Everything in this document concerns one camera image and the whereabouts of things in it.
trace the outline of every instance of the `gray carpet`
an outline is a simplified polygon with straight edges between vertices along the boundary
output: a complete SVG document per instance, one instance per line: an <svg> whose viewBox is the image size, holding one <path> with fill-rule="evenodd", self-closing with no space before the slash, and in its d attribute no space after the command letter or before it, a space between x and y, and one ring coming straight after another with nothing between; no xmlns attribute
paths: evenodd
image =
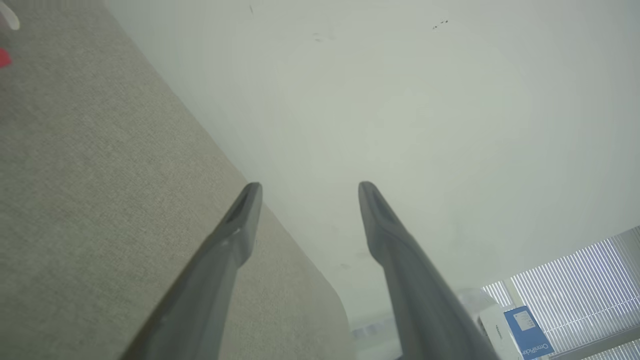
<svg viewBox="0 0 640 360"><path fill-rule="evenodd" d="M246 180L101 3L7 3L0 359L117 359ZM337 294L264 208L221 359L354 357Z"/></svg>

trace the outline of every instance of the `window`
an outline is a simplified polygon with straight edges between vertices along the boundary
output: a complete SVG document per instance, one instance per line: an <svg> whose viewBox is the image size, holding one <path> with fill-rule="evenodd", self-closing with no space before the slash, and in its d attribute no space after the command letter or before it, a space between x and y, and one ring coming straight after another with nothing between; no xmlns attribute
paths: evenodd
<svg viewBox="0 0 640 360"><path fill-rule="evenodd" d="M510 294L503 282L483 290L502 306L512 305L513 296L522 299L556 354L638 326L640 227L522 272L510 281L517 294ZM621 354L639 349L638 343L629 344L620 347Z"/></svg>

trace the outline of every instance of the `gray fabric surface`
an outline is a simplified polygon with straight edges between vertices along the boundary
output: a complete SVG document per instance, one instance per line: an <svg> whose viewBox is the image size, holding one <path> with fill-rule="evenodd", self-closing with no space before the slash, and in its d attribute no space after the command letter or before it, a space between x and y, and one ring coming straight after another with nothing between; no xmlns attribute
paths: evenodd
<svg viewBox="0 0 640 360"><path fill-rule="evenodd" d="M246 180L100 3L7 3L0 359L117 359ZM263 208L221 359L354 357L337 294Z"/></svg>

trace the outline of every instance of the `white wall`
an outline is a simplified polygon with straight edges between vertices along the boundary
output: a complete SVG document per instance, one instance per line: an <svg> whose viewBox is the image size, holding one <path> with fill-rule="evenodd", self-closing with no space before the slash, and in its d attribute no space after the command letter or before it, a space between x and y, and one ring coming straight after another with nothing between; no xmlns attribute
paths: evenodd
<svg viewBox="0 0 640 360"><path fill-rule="evenodd" d="M352 322L390 311L361 180L454 288L640 224L637 1L108 6Z"/></svg>

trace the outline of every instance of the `red object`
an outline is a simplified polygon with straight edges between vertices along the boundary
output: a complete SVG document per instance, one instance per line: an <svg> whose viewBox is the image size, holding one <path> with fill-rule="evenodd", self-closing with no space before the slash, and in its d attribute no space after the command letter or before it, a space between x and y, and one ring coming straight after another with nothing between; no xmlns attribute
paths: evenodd
<svg viewBox="0 0 640 360"><path fill-rule="evenodd" d="M0 67L11 64L11 56L2 47L0 47Z"/></svg>

